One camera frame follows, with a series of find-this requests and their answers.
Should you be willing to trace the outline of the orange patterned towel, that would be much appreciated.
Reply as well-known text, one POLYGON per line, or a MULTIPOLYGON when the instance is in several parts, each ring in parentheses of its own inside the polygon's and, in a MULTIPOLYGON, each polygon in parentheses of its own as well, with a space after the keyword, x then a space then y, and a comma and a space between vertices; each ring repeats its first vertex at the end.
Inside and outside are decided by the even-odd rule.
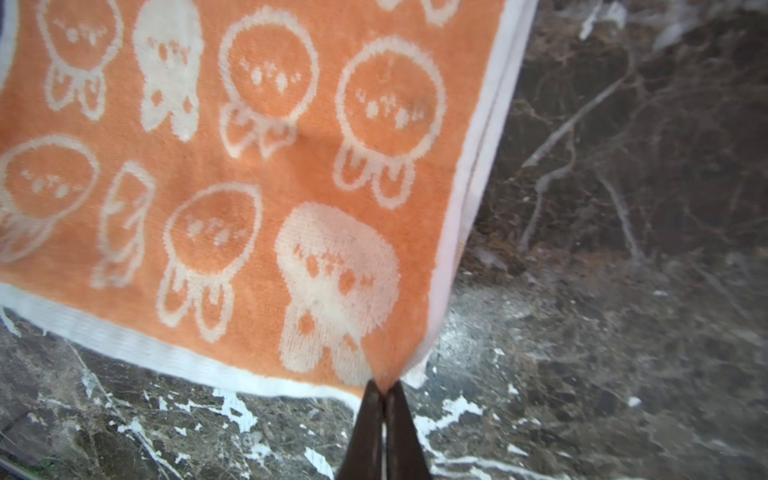
POLYGON ((357 406, 436 342, 533 1, 5 1, 1 317, 357 406))

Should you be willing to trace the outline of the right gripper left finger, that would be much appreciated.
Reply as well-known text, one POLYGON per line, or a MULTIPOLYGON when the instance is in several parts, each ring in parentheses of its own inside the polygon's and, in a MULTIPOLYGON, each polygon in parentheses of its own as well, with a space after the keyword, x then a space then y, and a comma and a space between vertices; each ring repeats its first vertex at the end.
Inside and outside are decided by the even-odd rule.
POLYGON ((365 388, 360 409, 336 480, 382 478, 384 400, 374 380, 365 388))

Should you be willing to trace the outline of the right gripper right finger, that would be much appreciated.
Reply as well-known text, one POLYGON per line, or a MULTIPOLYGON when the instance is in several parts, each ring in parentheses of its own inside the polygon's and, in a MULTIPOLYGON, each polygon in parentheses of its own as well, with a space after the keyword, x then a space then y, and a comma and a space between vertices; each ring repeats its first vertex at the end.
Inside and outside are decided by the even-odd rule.
POLYGON ((400 381, 385 395, 388 480, 432 480, 413 416, 400 381))

